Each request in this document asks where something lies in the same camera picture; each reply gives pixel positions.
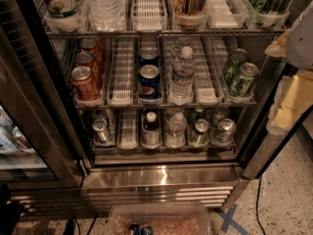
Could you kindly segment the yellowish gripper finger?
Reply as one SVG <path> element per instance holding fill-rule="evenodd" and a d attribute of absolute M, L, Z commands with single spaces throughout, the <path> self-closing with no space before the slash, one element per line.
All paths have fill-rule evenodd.
<path fill-rule="evenodd" d="M 275 58 L 285 58 L 287 56 L 287 43 L 290 35 L 287 29 L 281 36 L 274 40 L 266 49 L 265 54 Z"/>

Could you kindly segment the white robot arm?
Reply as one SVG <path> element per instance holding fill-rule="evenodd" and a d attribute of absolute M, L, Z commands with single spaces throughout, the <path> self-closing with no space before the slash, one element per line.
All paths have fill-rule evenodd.
<path fill-rule="evenodd" d="M 313 1 L 281 36 L 266 49 L 265 54 L 286 58 L 298 69 L 313 70 Z"/>

